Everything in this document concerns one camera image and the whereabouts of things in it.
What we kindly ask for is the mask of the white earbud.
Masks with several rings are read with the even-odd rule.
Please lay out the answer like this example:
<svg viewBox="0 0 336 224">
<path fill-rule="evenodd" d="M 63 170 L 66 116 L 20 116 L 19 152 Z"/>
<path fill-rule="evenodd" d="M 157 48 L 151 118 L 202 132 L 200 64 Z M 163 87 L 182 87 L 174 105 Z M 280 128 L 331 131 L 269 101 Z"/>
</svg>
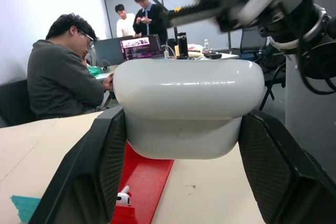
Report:
<svg viewBox="0 0 336 224">
<path fill-rule="evenodd" d="M 128 194 L 130 190 L 130 186 L 125 186 L 117 195 L 117 206 L 130 206 L 131 205 L 131 197 Z"/>
</svg>

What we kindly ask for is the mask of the black office chair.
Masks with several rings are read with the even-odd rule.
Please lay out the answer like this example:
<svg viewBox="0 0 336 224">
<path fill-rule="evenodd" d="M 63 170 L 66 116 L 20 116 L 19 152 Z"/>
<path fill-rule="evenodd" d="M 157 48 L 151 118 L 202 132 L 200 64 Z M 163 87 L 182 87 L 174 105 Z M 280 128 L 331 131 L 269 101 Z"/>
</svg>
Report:
<svg viewBox="0 0 336 224">
<path fill-rule="evenodd" d="M 274 85 L 280 84 L 283 88 L 286 87 L 286 58 L 267 42 L 266 37 L 259 34 L 257 27 L 242 29 L 240 52 L 254 55 L 253 61 L 264 73 L 266 93 L 259 107 L 261 111 L 269 97 L 275 99 L 272 92 Z"/>
</svg>

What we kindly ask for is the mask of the man in black cardigan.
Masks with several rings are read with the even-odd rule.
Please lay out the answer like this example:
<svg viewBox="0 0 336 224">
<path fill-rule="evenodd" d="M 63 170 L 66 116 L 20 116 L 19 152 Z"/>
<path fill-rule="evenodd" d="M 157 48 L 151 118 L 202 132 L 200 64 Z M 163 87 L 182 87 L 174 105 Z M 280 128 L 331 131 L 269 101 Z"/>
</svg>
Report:
<svg viewBox="0 0 336 224">
<path fill-rule="evenodd" d="M 167 42 L 167 28 L 163 19 L 163 9 L 149 0 L 134 0 L 141 6 L 135 15 L 133 30 L 142 36 L 158 35 L 160 44 Z"/>
</svg>

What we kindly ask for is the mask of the white object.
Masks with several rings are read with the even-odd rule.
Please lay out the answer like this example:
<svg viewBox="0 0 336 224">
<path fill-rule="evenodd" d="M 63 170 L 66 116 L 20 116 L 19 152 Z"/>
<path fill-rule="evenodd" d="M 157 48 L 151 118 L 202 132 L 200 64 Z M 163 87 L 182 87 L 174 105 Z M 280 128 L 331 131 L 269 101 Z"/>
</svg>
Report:
<svg viewBox="0 0 336 224">
<path fill-rule="evenodd" d="M 264 74 L 246 60 L 137 59 L 119 65 L 113 90 L 130 146 L 152 159 L 215 159 L 236 145 L 260 102 Z"/>
</svg>

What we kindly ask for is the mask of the red plastic tray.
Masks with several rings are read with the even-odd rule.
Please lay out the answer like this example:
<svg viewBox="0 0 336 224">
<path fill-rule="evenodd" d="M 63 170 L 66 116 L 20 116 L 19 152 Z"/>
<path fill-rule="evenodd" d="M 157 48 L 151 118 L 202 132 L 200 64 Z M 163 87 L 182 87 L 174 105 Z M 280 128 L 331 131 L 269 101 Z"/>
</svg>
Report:
<svg viewBox="0 0 336 224">
<path fill-rule="evenodd" d="M 119 192 L 129 187 L 130 205 L 116 206 L 110 224 L 151 224 L 173 164 L 143 157 L 127 144 Z"/>
</svg>

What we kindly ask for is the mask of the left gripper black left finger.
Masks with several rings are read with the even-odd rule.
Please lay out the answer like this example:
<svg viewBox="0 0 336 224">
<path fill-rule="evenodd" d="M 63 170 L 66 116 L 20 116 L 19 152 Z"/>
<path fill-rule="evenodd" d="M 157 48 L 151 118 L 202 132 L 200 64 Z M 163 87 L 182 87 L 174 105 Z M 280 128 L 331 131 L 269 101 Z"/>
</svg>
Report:
<svg viewBox="0 0 336 224">
<path fill-rule="evenodd" d="M 28 224 L 109 224 L 126 143 L 123 108 L 103 111 L 64 156 Z"/>
</svg>

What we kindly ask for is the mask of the green plastic bag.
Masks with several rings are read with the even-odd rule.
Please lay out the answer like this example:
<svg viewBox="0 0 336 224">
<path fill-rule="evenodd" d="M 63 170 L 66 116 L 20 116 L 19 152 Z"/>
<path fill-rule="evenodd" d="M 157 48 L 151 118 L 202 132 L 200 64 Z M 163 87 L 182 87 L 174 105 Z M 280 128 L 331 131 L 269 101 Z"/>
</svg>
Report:
<svg viewBox="0 0 336 224">
<path fill-rule="evenodd" d="M 103 73 L 103 70 L 97 66 L 88 66 L 87 68 L 89 70 L 89 73 L 93 75 L 94 77 Z"/>
</svg>

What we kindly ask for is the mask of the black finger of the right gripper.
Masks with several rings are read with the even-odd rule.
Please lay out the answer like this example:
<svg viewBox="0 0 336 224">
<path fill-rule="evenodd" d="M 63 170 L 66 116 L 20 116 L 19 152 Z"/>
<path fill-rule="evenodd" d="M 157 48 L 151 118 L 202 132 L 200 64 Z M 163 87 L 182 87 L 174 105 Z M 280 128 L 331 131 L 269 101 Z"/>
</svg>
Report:
<svg viewBox="0 0 336 224">
<path fill-rule="evenodd" d="M 167 27 L 178 27 L 217 16 L 223 8 L 221 1 L 200 1 L 177 7 L 167 13 Z"/>
</svg>

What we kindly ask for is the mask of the grey laptop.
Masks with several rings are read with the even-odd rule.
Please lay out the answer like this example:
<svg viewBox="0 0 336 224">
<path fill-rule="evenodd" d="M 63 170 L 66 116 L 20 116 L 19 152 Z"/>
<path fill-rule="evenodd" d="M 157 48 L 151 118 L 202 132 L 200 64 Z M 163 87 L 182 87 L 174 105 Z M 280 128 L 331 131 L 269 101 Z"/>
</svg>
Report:
<svg viewBox="0 0 336 224">
<path fill-rule="evenodd" d="M 110 65 L 119 65 L 124 62 L 120 41 L 132 39 L 132 36 L 98 40 L 94 43 L 97 56 L 97 65 L 106 67 Z"/>
</svg>

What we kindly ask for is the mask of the black seated man's chair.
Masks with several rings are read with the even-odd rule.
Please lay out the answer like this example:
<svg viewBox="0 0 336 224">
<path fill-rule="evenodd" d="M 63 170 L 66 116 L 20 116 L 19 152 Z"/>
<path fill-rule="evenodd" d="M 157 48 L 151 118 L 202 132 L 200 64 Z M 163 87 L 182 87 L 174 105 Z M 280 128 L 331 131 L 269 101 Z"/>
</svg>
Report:
<svg viewBox="0 0 336 224">
<path fill-rule="evenodd" d="M 0 118 L 5 126 L 36 121 L 36 116 L 30 108 L 27 80 L 0 85 Z"/>
</svg>

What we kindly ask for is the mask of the laptop with lit screen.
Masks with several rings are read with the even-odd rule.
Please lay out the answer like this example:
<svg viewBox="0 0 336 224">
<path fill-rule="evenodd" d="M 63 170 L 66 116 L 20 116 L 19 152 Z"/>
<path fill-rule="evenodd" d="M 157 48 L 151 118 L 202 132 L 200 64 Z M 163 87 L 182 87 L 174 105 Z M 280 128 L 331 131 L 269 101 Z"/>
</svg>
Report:
<svg viewBox="0 0 336 224">
<path fill-rule="evenodd" d="M 158 35 L 120 40 L 120 46 L 125 61 L 164 57 Z"/>
</svg>

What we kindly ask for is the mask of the blue plastic tray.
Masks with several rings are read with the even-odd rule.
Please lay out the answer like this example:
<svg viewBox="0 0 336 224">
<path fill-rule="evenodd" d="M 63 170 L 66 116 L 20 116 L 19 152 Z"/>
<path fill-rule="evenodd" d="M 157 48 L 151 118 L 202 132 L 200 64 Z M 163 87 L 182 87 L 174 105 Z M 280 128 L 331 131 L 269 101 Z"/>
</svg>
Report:
<svg viewBox="0 0 336 224">
<path fill-rule="evenodd" d="M 18 195 L 12 195 L 10 199 L 18 211 L 20 221 L 24 223 L 29 223 L 41 201 L 41 198 Z"/>
</svg>

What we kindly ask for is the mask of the man in grey sweater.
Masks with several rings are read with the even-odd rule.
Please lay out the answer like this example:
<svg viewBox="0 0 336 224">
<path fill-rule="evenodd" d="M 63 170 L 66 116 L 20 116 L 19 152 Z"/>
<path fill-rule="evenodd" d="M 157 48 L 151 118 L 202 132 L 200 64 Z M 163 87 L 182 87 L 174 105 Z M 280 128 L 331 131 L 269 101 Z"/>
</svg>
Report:
<svg viewBox="0 0 336 224">
<path fill-rule="evenodd" d="M 97 40 L 89 23 L 76 14 L 61 15 L 44 40 L 33 44 L 27 66 L 30 108 L 39 120 L 65 118 L 100 109 L 113 89 L 113 75 L 99 82 L 86 55 Z"/>
</svg>

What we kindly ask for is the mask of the black tumbler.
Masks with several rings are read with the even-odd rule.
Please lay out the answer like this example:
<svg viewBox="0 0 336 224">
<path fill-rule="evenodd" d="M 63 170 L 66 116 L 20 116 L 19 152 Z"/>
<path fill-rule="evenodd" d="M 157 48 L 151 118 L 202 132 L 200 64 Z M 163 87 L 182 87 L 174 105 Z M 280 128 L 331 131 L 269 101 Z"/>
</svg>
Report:
<svg viewBox="0 0 336 224">
<path fill-rule="evenodd" d="M 188 46 L 187 46 L 187 36 L 186 33 L 178 33 L 178 45 L 181 59 L 188 58 Z"/>
</svg>

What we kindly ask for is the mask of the white office desk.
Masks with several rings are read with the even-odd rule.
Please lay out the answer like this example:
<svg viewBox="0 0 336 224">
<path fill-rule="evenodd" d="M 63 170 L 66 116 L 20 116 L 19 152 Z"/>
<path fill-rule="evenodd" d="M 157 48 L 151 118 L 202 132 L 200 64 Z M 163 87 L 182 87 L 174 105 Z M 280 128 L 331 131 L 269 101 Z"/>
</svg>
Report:
<svg viewBox="0 0 336 224">
<path fill-rule="evenodd" d="M 231 51 L 226 54 L 226 53 L 222 53 L 222 57 L 220 59 L 209 59 L 204 57 L 203 53 L 196 53 L 196 52 L 191 52 L 191 56 L 188 57 L 188 60 L 227 60 L 227 59 L 238 59 L 239 55 L 235 55 L 233 54 Z M 106 77 L 108 77 L 109 74 L 112 74 L 115 72 L 116 68 L 118 67 L 118 65 L 110 65 L 106 67 L 106 70 L 103 71 L 102 74 L 96 76 L 95 78 L 102 82 Z"/>
</svg>

